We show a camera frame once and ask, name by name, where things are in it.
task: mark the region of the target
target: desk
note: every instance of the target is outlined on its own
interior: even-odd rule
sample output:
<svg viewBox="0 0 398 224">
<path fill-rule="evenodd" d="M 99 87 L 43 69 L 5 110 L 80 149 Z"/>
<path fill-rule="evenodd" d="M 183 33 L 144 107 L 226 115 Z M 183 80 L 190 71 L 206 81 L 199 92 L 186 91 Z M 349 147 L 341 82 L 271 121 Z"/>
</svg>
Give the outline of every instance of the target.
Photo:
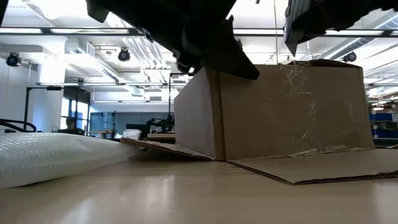
<svg viewBox="0 0 398 224">
<path fill-rule="evenodd" d="M 162 143 L 175 144 L 175 133 L 170 133 L 170 134 L 164 134 L 164 133 L 148 134 L 147 139 L 150 140 L 150 141 L 157 141 L 157 142 L 162 142 Z"/>
<path fill-rule="evenodd" d="M 107 131 L 87 131 L 86 133 L 88 135 L 90 135 L 90 134 L 101 134 L 101 137 L 103 139 L 106 139 L 106 135 L 107 134 L 111 134 L 112 135 L 111 138 L 114 138 L 114 133 L 113 133 L 113 131 L 110 131 L 110 130 L 107 130 Z"/>
<path fill-rule="evenodd" d="M 290 186 L 225 162 L 147 151 L 84 174 L 0 189 L 0 223 L 398 222 L 398 180 Z"/>
</svg>

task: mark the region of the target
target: ceiling pipe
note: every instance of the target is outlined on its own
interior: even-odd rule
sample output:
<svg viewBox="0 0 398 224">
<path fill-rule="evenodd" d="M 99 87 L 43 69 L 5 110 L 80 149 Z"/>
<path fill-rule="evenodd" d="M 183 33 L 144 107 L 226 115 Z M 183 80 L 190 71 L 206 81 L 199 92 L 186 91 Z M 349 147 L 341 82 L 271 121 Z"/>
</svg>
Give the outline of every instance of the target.
<svg viewBox="0 0 398 224">
<path fill-rule="evenodd" d="M 378 73 L 387 72 L 389 70 L 395 69 L 395 68 L 397 68 L 397 66 L 398 66 L 398 60 L 395 60 L 395 61 L 389 62 L 387 64 L 378 66 L 376 68 L 373 68 L 367 72 L 364 72 L 363 77 L 369 78 L 373 75 L 377 75 Z"/>
<path fill-rule="evenodd" d="M 139 42 L 136 40 L 137 37 L 130 37 L 129 39 L 134 43 L 134 47 L 136 47 L 137 50 L 140 51 L 140 53 L 145 58 L 145 60 L 149 62 L 150 67 L 155 68 L 155 63 L 152 61 L 152 59 L 150 59 L 150 56 L 149 56 L 146 48 L 144 46 L 141 46 L 139 44 Z"/>
<path fill-rule="evenodd" d="M 143 37 L 140 37 L 139 40 L 141 41 L 141 45 L 143 45 L 144 48 L 145 48 L 145 46 L 149 48 L 150 52 L 151 52 L 152 55 L 154 56 L 154 59 L 155 59 L 155 61 L 156 61 L 156 64 L 158 65 L 157 67 L 162 68 L 162 67 L 163 67 L 162 62 L 160 61 L 159 56 L 156 54 L 155 48 L 154 48 L 154 46 L 152 45 L 152 43 L 149 42 L 148 40 L 146 40 L 146 39 L 143 38 Z"/>
<path fill-rule="evenodd" d="M 153 44 L 154 44 L 156 52 L 159 54 L 160 61 L 162 62 L 163 67 L 167 67 L 166 61 L 163 58 L 163 55 L 162 55 L 162 52 L 159 49 L 158 43 L 154 42 Z"/>
<path fill-rule="evenodd" d="M 116 15 L 110 14 L 106 20 L 111 27 L 118 27 L 118 28 L 126 28 L 124 22 Z M 150 68 L 151 64 L 149 61 L 145 59 L 145 57 L 141 54 L 140 50 L 137 49 L 136 45 L 131 41 L 131 38 L 128 37 L 121 37 L 124 45 L 129 48 L 132 54 L 140 61 L 141 64 L 145 66 L 145 68 Z"/>
<path fill-rule="evenodd" d="M 377 26 L 375 29 L 398 29 L 398 15 L 393 15 L 392 17 L 386 19 L 384 22 L 381 23 L 381 25 Z M 336 60 L 339 59 L 352 51 L 364 46 L 365 44 L 368 44 L 377 38 L 375 37 L 367 37 L 367 38 L 357 38 L 354 41 L 351 41 L 341 49 L 338 49 L 337 51 L 328 54 L 327 52 L 322 54 L 320 58 L 324 59 L 329 59 L 329 60 Z"/>
<path fill-rule="evenodd" d="M 110 69 L 105 62 L 103 62 L 102 60 L 97 58 L 97 61 L 99 62 L 99 65 L 101 67 L 101 70 L 99 69 L 99 71 L 103 74 L 106 75 L 110 78 L 112 78 L 116 83 L 121 83 L 121 82 L 125 82 L 125 80 L 123 80 L 122 78 L 120 78 L 120 76 L 113 71 L 112 69 Z M 133 86 L 129 86 L 129 85 L 123 85 L 123 88 L 126 89 L 127 91 L 129 91 L 131 93 L 132 96 L 144 96 L 144 90 L 138 89 L 137 87 Z"/>
<path fill-rule="evenodd" d="M 140 61 L 141 64 L 143 64 L 143 66 L 145 68 L 150 68 L 150 65 L 148 62 L 146 62 L 135 50 L 135 48 L 130 44 L 130 42 L 127 40 L 127 38 L 125 37 L 121 37 L 123 43 L 130 49 L 131 53 L 138 59 L 138 61 Z"/>
</svg>

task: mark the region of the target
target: cardboard flap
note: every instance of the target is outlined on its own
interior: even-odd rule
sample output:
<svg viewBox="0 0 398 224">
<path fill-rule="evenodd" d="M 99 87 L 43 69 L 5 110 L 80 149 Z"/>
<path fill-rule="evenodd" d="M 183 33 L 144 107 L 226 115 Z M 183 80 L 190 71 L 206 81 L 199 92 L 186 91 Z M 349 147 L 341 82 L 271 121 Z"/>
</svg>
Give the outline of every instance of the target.
<svg viewBox="0 0 398 224">
<path fill-rule="evenodd" d="M 398 151 L 371 149 L 293 158 L 229 161 L 292 185 L 398 176 Z"/>
<path fill-rule="evenodd" d="M 289 65 L 296 65 L 296 64 L 308 64 L 310 66 L 316 66 L 316 67 L 341 67 L 341 68 L 360 68 L 359 66 L 349 64 L 349 63 L 344 63 L 344 62 L 337 62 L 335 60 L 325 60 L 325 59 L 317 59 L 317 60 L 311 60 L 311 61 L 293 61 L 290 62 Z"/>
<path fill-rule="evenodd" d="M 187 155 L 187 156 L 193 156 L 193 157 L 197 157 L 197 158 L 201 158 L 201 159 L 211 159 L 208 156 L 205 156 L 205 155 L 197 153 L 197 152 L 193 152 L 191 150 L 185 149 L 183 147 L 180 147 L 180 146 L 177 146 L 174 144 L 160 143 L 160 142 L 154 142 L 154 141 L 132 140 L 132 139 L 128 139 L 128 138 L 121 138 L 120 142 L 124 143 L 124 144 L 129 144 L 132 146 L 143 147 L 146 149 L 174 152 L 174 153 L 183 154 L 183 155 Z"/>
</svg>

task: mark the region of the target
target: white bubble wrap bag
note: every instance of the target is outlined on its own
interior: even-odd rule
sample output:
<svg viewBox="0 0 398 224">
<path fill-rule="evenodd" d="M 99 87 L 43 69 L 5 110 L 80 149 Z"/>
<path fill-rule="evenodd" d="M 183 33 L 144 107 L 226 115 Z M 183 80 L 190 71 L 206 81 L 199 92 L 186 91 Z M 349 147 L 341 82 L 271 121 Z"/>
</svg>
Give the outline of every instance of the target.
<svg viewBox="0 0 398 224">
<path fill-rule="evenodd" d="M 0 188 L 79 174 L 141 151 L 120 142 L 72 134 L 0 134 Z"/>
</svg>

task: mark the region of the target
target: ceiling light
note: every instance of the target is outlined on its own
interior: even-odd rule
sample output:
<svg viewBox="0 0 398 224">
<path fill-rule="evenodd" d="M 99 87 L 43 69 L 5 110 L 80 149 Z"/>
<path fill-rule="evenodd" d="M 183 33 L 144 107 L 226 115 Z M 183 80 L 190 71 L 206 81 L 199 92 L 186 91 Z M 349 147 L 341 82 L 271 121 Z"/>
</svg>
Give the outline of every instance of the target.
<svg viewBox="0 0 398 224">
<path fill-rule="evenodd" d="M 234 35 L 275 35 L 284 34 L 282 29 L 234 29 Z"/>
<path fill-rule="evenodd" d="M 131 85 L 131 86 L 168 86 L 169 83 L 151 83 L 151 82 L 146 82 L 146 83 L 137 83 L 137 82 L 126 82 L 126 83 L 121 83 L 122 85 Z M 186 86 L 186 83 L 171 83 L 171 86 Z"/>
<path fill-rule="evenodd" d="M 93 103 L 169 103 L 168 100 L 150 101 L 150 100 L 95 100 Z"/>
<path fill-rule="evenodd" d="M 0 28 L 0 33 L 10 34 L 42 34 L 42 30 L 34 28 Z"/>
<path fill-rule="evenodd" d="M 117 100 L 95 100 L 94 103 L 119 103 Z"/>
<path fill-rule="evenodd" d="M 50 29 L 54 34 L 128 34 L 128 29 L 71 29 L 71 28 L 56 28 Z"/>
<path fill-rule="evenodd" d="M 115 86 L 117 83 L 83 83 L 84 86 Z"/>
<path fill-rule="evenodd" d="M 326 30 L 325 35 L 373 35 L 375 37 L 380 36 L 383 34 L 383 30 Z"/>
<path fill-rule="evenodd" d="M 36 83 L 40 86 L 78 86 L 79 83 Z"/>
<path fill-rule="evenodd" d="M 79 47 L 77 47 L 76 49 L 77 49 L 77 51 L 79 51 L 79 52 L 82 53 L 82 54 L 85 54 L 85 53 L 86 53 L 83 49 L 81 49 L 81 48 L 79 48 Z"/>
<path fill-rule="evenodd" d="M 385 103 L 387 103 L 387 102 L 386 101 L 380 101 L 380 102 L 377 102 L 377 103 L 372 103 L 372 105 L 375 106 L 375 105 L 381 105 L 381 104 L 385 104 Z"/>
</svg>

